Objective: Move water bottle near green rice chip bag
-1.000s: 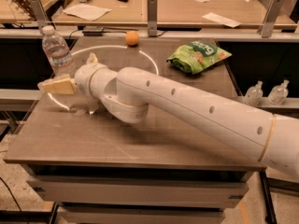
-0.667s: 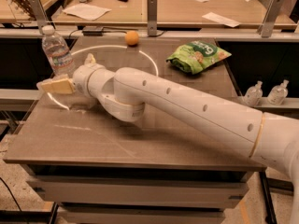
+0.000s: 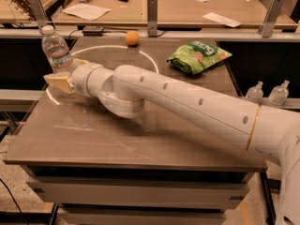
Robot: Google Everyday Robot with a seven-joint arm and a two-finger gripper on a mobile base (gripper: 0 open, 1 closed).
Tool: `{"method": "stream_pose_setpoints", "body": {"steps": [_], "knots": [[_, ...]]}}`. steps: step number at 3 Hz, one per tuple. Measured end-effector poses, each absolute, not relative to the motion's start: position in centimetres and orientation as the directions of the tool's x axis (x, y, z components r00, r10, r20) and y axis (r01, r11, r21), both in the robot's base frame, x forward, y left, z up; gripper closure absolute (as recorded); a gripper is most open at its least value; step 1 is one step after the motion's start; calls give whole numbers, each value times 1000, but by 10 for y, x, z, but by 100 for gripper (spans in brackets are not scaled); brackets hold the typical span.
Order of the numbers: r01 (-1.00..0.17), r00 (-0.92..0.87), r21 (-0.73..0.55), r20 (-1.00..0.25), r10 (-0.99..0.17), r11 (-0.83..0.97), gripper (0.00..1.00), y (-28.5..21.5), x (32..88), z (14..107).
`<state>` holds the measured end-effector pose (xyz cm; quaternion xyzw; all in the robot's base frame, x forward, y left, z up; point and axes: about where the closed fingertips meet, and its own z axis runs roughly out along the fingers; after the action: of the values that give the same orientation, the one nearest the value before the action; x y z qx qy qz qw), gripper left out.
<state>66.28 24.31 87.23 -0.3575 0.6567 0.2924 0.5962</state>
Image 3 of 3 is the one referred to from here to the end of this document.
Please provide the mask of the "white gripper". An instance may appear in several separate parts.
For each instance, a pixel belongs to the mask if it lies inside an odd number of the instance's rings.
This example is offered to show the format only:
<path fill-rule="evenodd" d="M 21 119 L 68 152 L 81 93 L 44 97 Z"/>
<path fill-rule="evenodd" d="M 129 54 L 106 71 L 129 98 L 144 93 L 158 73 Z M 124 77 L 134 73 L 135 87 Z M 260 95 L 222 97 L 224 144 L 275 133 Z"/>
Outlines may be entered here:
<path fill-rule="evenodd" d="M 45 75 L 44 80 L 50 87 L 66 94 L 72 94 L 75 88 L 86 97 L 96 97 L 104 81 L 103 66 L 78 58 L 73 59 L 72 66 L 76 68 L 72 74 L 69 72 L 52 73 Z"/>

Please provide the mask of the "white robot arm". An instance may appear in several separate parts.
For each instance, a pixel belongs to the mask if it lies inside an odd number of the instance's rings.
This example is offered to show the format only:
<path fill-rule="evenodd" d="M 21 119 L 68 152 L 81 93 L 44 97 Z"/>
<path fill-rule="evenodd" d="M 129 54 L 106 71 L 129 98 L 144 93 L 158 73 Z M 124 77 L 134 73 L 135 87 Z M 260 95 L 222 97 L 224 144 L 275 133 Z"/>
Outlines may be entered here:
<path fill-rule="evenodd" d="M 300 113 L 221 94 L 140 67 L 114 70 L 81 60 L 46 83 L 71 94 L 98 98 L 124 118 L 141 114 L 146 100 L 179 115 L 249 153 L 281 166 L 276 225 L 300 225 Z"/>

